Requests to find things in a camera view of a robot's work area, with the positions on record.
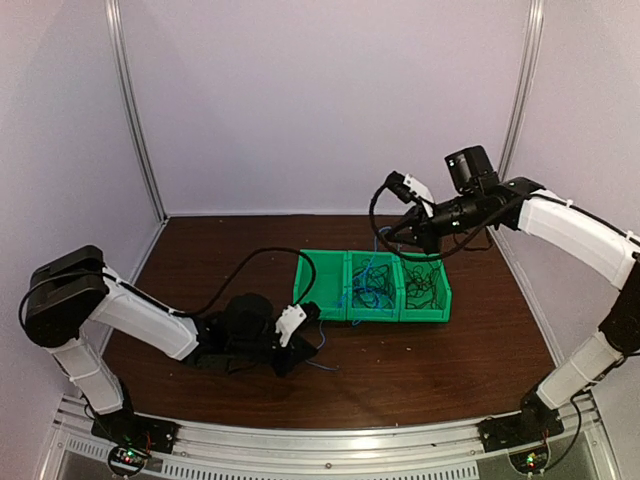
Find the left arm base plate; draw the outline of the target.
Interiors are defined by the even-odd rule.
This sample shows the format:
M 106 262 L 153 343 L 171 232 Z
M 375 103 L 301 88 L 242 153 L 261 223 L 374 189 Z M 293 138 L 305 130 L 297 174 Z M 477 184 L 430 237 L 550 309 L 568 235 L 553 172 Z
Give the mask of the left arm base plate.
M 134 447 L 143 452 L 173 452 L 178 424 L 119 411 L 108 415 L 95 415 L 91 433 L 112 443 Z

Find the green bin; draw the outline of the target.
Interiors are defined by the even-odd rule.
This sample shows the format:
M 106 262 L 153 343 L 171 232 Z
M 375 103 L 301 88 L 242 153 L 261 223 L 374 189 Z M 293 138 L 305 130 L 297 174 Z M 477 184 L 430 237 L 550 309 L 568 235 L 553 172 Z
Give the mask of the green bin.
M 405 300 L 401 323 L 448 323 L 453 293 L 441 260 L 422 261 L 424 255 L 406 253 L 399 260 Z
M 345 321 L 347 316 L 348 254 L 345 250 L 302 250 L 316 268 L 316 278 L 305 296 L 312 270 L 305 258 L 298 260 L 293 287 L 296 303 L 314 302 L 321 310 L 325 321 Z
M 403 294 L 398 291 L 396 258 L 389 253 L 349 251 L 347 320 L 398 323 Z

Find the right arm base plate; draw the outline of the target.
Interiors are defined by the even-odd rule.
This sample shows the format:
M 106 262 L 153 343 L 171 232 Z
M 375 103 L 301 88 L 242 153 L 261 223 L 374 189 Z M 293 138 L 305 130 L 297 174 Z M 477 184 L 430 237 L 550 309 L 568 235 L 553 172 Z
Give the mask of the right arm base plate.
M 477 428 L 486 453 L 540 443 L 564 432 L 564 425 L 557 415 L 538 423 L 529 414 L 522 412 L 488 417 Z

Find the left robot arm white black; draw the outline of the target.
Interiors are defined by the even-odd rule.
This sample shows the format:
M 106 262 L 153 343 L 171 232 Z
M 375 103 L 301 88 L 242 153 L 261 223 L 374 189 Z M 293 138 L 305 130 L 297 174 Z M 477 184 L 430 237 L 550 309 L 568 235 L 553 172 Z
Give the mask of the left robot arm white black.
M 167 357 L 197 369 L 233 372 L 233 363 L 266 365 L 279 377 L 318 353 L 299 331 L 319 319 L 314 302 L 299 297 L 280 314 L 264 296 L 233 297 L 221 311 L 207 304 L 180 311 L 124 281 L 86 245 L 35 270 L 18 307 L 26 336 L 48 351 L 86 398 L 95 423 L 123 444 L 137 442 L 144 424 L 122 380 L 83 332 L 105 324 Z

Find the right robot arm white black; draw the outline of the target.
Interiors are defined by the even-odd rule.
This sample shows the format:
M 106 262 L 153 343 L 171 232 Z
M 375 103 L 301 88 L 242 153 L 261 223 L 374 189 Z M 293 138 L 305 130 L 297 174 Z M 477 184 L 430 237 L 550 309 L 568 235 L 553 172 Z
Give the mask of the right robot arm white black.
M 533 180 L 501 180 L 480 145 L 448 155 L 445 163 L 457 195 L 441 203 L 410 174 L 393 171 L 385 179 L 381 188 L 410 207 L 388 232 L 376 235 L 388 251 L 414 246 L 424 252 L 426 262 L 443 260 L 448 255 L 441 249 L 442 238 L 466 232 L 458 246 L 464 249 L 481 230 L 505 226 L 568 253 L 619 292 L 596 332 L 523 398 L 512 430 L 519 440 L 530 442 L 575 394 L 638 355 L 639 238 Z

